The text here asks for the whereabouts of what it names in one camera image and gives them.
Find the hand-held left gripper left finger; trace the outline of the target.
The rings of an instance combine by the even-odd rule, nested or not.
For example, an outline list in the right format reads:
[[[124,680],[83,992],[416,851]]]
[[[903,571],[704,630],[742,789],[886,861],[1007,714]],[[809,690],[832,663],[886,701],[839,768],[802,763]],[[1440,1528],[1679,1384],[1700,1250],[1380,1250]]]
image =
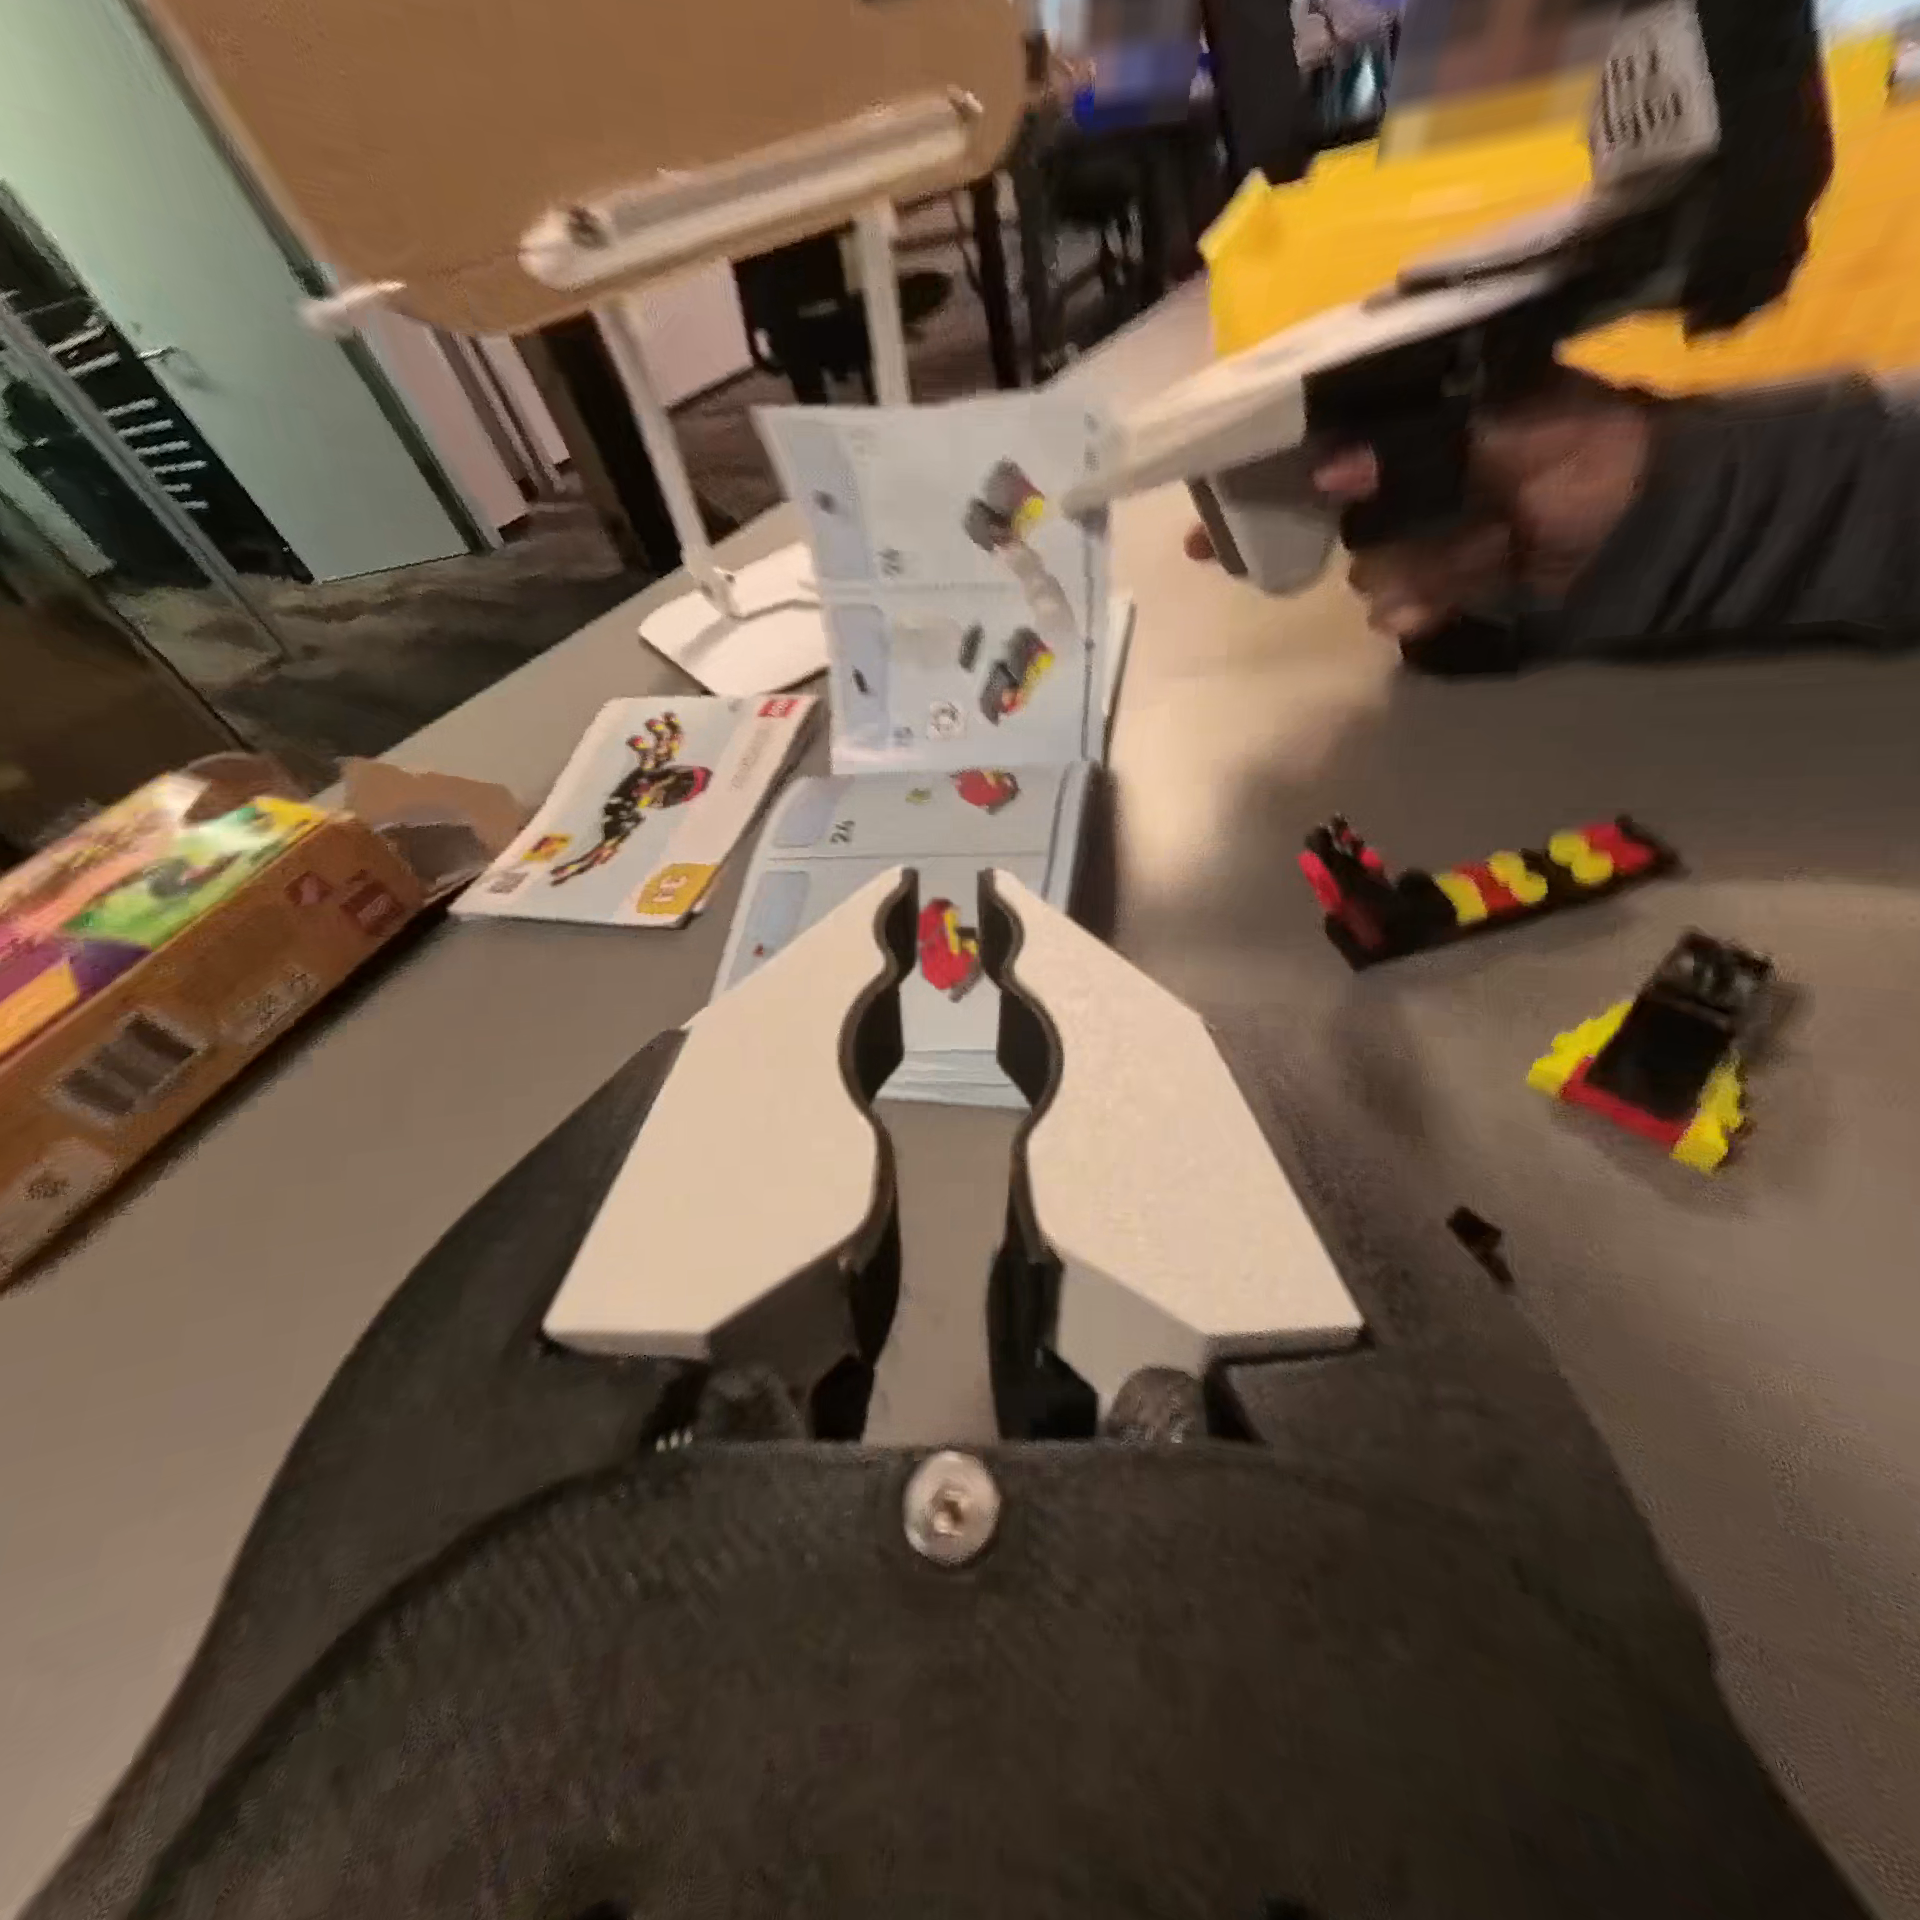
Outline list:
[[[920,872],[880,870],[678,1035],[544,1310],[570,1352],[779,1380],[809,1437],[859,1437],[900,1290],[896,1151]]]

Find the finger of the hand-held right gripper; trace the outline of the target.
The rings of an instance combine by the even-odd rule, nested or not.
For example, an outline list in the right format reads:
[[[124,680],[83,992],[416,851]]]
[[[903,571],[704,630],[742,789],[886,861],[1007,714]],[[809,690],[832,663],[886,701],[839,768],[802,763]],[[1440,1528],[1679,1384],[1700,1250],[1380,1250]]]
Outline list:
[[[1107,421],[1063,512],[1084,519],[1171,483],[1265,464],[1303,467],[1369,448],[1378,506],[1408,514],[1459,503],[1468,432],[1486,379],[1540,354],[1564,287],[1591,263],[1585,224],[1506,224],[1417,255],[1352,303],[1236,350]]]

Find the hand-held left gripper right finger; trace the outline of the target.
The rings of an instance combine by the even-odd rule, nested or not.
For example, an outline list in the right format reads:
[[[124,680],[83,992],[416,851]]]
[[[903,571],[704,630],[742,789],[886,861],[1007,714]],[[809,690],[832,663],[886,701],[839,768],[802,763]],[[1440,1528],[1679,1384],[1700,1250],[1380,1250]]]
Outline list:
[[[1090,1437],[1131,1382],[1203,1412],[1366,1316],[1207,1020],[1011,870],[977,879],[998,1064],[1025,1101],[988,1342],[1004,1437]]]

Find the yellow plastic bin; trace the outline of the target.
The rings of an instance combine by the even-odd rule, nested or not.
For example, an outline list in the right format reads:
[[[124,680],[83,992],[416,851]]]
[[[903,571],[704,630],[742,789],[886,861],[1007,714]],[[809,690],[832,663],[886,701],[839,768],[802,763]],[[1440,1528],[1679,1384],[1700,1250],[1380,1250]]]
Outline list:
[[[1787,300],[1688,343],[1628,319],[1574,348],[1585,370],[1660,392],[1832,374],[1916,382],[1916,4],[1819,13],[1835,163]],[[1568,200],[1588,181],[1587,80],[1524,86],[1470,115],[1475,138],[1327,154],[1299,182],[1247,182],[1203,237],[1211,344],[1227,357],[1372,295],[1417,255]]]

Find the lego instruction booklet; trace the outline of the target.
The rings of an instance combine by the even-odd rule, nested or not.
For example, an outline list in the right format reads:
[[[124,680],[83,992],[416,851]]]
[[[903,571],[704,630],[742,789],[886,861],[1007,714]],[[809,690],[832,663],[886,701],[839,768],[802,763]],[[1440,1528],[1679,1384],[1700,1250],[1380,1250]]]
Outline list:
[[[880,872],[920,878],[892,1100],[1012,1110],[977,879],[1066,909],[1113,731],[1135,602],[1103,514],[1066,499],[1107,421],[1055,391],[759,419],[827,630],[827,768],[772,804],[713,987],[730,992]]]
[[[458,920],[681,927],[816,726],[808,692],[606,704]]]

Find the yellow black wedge lego assembly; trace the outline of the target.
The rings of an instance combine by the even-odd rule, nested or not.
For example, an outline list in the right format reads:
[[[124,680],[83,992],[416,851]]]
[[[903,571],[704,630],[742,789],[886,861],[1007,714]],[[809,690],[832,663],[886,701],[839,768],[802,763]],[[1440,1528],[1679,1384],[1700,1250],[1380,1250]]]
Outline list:
[[[1686,931],[1634,997],[1556,1032],[1527,1088],[1712,1178],[1748,1132],[1744,1069],[1779,990],[1767,955]]]

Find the person's right forearm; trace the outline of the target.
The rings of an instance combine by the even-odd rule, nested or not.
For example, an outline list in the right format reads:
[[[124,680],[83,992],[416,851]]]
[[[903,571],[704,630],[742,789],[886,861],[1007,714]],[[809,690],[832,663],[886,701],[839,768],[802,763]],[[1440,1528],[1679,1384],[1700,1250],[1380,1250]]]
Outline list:
[[[1639,490],[1535,621],[1540,658],[1916,650],[1916,391],[1839,379],[1648,412]]]

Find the closed lego instruction booklet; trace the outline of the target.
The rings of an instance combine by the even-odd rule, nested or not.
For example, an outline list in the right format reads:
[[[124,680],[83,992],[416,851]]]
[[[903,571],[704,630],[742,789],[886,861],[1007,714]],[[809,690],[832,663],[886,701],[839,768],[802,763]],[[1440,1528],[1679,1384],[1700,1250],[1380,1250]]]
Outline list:
[[[816,726],[808,692],[606,704],[458,920],[681,927]]]

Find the long red yellow lego assembly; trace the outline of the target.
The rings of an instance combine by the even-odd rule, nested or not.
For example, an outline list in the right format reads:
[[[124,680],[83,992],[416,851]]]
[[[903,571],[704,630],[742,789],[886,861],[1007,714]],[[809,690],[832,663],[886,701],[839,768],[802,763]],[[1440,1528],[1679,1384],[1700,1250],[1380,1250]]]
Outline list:
[[[1622,813],[1438,870],[1393,868],[1350,821],[1315,828],[1299,868],[1328,942],[1356,972],[1537,926],[1679,872],[1679,852]]]

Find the cardboard lego box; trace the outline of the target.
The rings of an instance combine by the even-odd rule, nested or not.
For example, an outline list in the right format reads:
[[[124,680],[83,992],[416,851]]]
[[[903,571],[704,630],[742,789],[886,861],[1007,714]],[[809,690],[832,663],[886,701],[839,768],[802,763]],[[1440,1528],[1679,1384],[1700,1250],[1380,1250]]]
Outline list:
[[[6,872],[3,1283],[531,821],[499,784],[272,756],[147,782]]]

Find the person's right hand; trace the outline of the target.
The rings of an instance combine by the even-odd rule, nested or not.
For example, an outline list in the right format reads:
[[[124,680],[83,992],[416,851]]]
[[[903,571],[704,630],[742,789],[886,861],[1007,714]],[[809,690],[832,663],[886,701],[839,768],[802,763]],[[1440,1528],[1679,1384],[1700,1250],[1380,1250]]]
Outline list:
[[[1426,642],[1464,618],[1556,605],[1641,491],[1656,426],[1654,395],[1575,370],[1479,406],[1466,522],[1352,552],[1369,629]]]

